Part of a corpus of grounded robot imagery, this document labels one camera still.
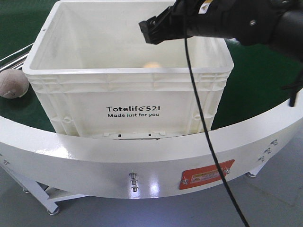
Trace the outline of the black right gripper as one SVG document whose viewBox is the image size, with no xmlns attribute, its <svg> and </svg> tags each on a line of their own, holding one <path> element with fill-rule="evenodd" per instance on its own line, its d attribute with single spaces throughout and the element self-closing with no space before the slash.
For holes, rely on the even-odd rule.
<svg viewBox="0 0 303 227">
<path fill-rule="evenodd" d="M 242 45 L 268 44 L 280 17 L 288 10 L 284 0 L 212 0 L 202 13 L 203 0 L 187 0 L 184 13 L 173 7 L 139 22 L 147 44 L 191 36 L 235 38 Z"/>
</svg>

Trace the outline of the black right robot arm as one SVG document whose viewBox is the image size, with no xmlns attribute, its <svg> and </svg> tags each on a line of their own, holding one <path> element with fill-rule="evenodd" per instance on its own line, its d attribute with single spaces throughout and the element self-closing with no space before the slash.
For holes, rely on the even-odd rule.
<svg viewBox="0 0 303 227">
<path fill-rule="evenodd" d="M 301 0 L 177 0 L 139 27 L 148 44 L 193 36 L 234 38 L 303 60 Z"/>
</svg>

